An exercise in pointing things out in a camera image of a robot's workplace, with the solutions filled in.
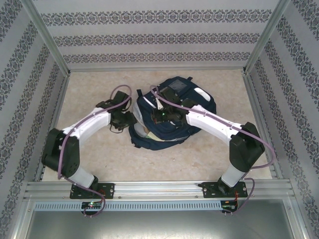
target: black mounting bracket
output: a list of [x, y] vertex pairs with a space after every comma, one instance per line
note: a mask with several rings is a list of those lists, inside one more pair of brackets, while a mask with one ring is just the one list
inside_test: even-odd
[[[95, 191], [101, 193], [105, 199], [113, 199], [114, 189], [114, 183], [98, 183], [97, 189]], [[70, 199], [101, 199], [101, 197], [95, 193], [87, 192], [72, 184]]]
[[235, 193], [238, 198], [248, 196], [245, 182], [238, 182], [227, 195], [218, 189], [218, 182], [203, 182], [198, 186], [203, 188], [204, 198], [235, 198]]

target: navy blue backpack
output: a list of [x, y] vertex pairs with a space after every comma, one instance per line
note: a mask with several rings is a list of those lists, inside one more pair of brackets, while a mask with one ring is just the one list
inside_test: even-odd
[[[158, 88], [160, 91], [165, 87], [170, 87], [181, 100], [189, 98], [215, 114], [216, 103], [214, 98], [206, 92], [204, 92], [204, 95], [200, 94], [203, 90], [194, 84], [191, 79], [191, 77], [185, 79], [177, 76], [167, 79]], [[133, 113], [138, 123], [129, 127], [131, 141], [135, 147], [160, 150], [183, 143], [188, 137], [200, 131], [197, 127], [182, 124], [178, 121], [155, 124], [151, 116], [153, 109], [157, 107], [155, 96], [151, 92], [143, 95], [140, 90], [138, 90], [138, 94], [139, 97], [133, 107]], [[143, 128], [147, 128], [159, 140], [149, 138]]]

